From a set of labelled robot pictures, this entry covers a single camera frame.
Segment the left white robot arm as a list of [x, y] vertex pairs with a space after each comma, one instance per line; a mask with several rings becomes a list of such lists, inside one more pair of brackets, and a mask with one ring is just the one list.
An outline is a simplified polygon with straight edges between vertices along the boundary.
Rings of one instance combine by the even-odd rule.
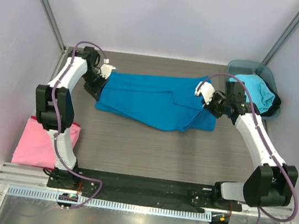
[[78, 171], [70, 133], [74, 121], [71, 98], [74, 87], [83, 79], [86, 92], [98, 101], [115, 69], [101, 47], [89, 41], [82, 44], [83, 50], [79, 49], [81, 43], [77, 43], [59, 73], [35, 90], [36, 119], [49, 135], [55, 154], [54, 167], [43, 169], [49, 177], [47, 184], [52, 188], [72, 190], [83, 179]]

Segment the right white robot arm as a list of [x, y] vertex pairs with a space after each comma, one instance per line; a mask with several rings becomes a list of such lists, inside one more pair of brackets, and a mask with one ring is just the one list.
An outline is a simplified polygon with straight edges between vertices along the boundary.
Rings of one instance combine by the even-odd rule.
[[254, 170], [244, 183], [217, 182], [211, 203], [223, 208], [232, 201], [250, 207], [285, 207], [295, 200], [298, 171], [288, 166], [267, 135], [261, 116], [251, 101], [245, 84], [227, 82], [225, 92], [217, 91], [208, 80], [199, 83], [195, 95], [202, 97], [204, 109], [216, 118], [227, 116], [244, 139]]

